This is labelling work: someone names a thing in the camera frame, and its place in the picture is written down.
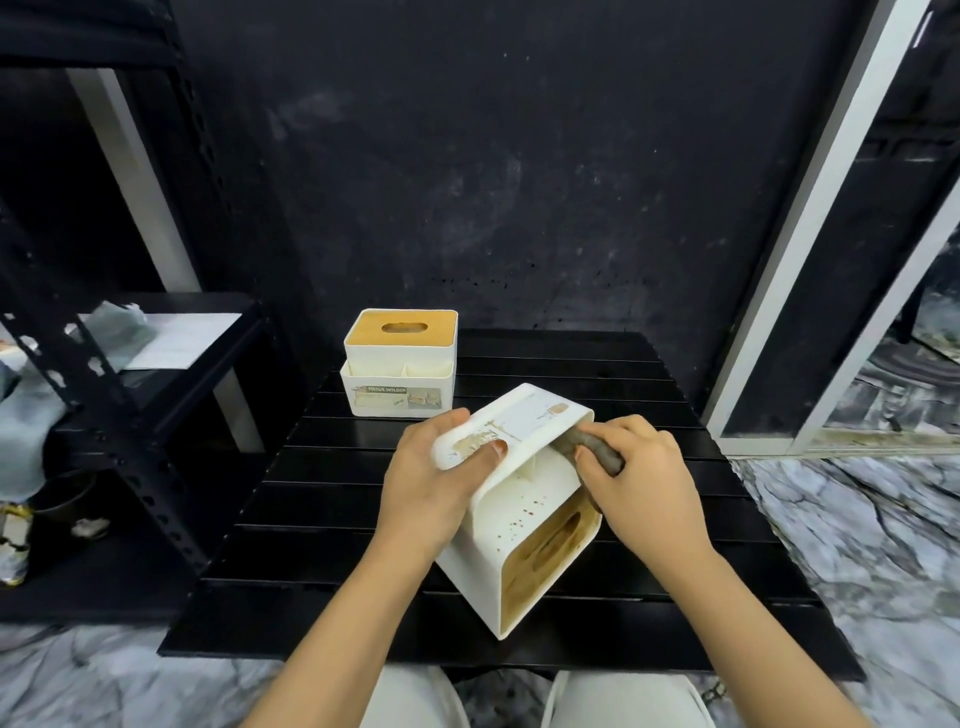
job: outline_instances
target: gray sponge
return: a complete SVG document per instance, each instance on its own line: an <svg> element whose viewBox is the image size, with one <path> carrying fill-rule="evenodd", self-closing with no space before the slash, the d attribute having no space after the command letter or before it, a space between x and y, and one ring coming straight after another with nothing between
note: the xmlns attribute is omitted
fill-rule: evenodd
<svg viewBox="0 0 960 728"><path fill-rule="evenodd" d="M603 466L603 469L607 471L610 477L620 475L623 466L626 465L623 456L607 445L606 441L595 435L587 434L576 427L567 430L563 435L550 443L551 448L569 460L574 466L576 466L576 462L573 459L573 453L576 451L578 445L589 448L590 451L596 455L597 461Z"/></svg>

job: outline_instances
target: tissue box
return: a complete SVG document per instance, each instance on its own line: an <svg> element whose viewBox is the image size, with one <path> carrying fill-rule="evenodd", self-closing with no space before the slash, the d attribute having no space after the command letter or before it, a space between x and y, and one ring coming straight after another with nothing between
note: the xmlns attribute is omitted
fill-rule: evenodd
<svg viewBox="0 0 960 728"><path fill-rule="evenodd" d="M453 406L457 312L367 308L344 339L340 377L358 417L433 417Z"/></svg>
<svg viewBox="0 0 960 728"><path fill-rule="evenodd" d="M602 518L576 469L550 443L593 411L521 384L440 437L443 470L490 440L510 447L470 501L437 564L500 640L593 540Z"/></svg>

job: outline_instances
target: white pants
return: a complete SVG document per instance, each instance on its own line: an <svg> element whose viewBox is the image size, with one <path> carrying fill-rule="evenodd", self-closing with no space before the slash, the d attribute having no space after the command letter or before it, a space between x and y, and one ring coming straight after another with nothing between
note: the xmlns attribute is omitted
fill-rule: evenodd
<svg viewBox="0 0 960 728"><path fill-rule="evenodd" d="M560 672L540 728L714 728L683 675ZM439 667L387 665L361 728L469 728L453 684Z"/></svg>

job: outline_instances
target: white door frame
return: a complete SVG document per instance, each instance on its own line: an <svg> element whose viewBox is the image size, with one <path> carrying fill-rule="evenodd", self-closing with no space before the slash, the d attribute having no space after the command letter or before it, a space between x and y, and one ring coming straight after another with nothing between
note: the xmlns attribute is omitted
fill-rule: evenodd
<svg viewBox="0 0 960 728"><path fill-rule="evenodd" d="M200 280L116 73L112 68L69 68L67 75L163 287L170 292L200 292ZM256 422L232 369L214 387L213 395L239 450L263 452Z"/></svg>
<svg viewBox="0 0 960 728"><path fill-rule="evenodd" d="M876 4L710 393L703 420L726 454L757 450L786 454L789 450L791 438L722 435L900 62L920 34L926 6L927 0L878 0Z"/></svg>
<svg viewBox="0 0 960 728"><path fill-rule="evenodd" d="M833 408L852 384L860 367L874 352L887 329L893 324L900 309L910 298L910 294L920 285L924 273L933 264L937 254L944 249L950 235L960 225L960 178L940 204L924 234L917 242L913 253L907 258L897 277L876 307L867 325L860 331L843 363L839 366L816 405L810 411L806 422L800 428L789 454L801 454L806 451L813 438L824 426Z"/></svg>

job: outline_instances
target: gray marble floor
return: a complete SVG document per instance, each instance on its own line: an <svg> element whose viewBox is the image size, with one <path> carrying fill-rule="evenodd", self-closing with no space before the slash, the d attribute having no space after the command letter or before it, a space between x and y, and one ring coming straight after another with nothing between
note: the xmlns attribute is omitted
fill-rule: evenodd
<svg viewBox="0 0 960 728"><path fill-rule="evenodd" d="M869 676L844 686L876 725L960 724L960 458L735 464ZM0 628L0 725L230 726L279 669L161 659L162 630ZM740 721L692 678L718 728ZM540 724L549 681L500 670L457 688L475 728Z"/></svg>

